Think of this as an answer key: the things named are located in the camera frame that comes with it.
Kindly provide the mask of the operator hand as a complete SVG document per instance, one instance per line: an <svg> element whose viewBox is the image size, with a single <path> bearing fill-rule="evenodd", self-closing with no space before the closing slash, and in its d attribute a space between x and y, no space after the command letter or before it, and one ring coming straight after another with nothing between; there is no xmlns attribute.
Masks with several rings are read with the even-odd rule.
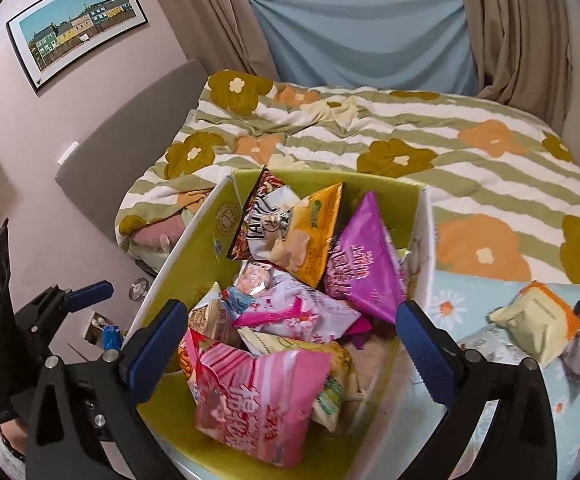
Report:
<svg viewBox="0 0 580 480"><path fill-rule="evenodd" d="M10 448L25 455L28 446L28 426L22 419L15 418L1 424L0 434Z"/></svg>

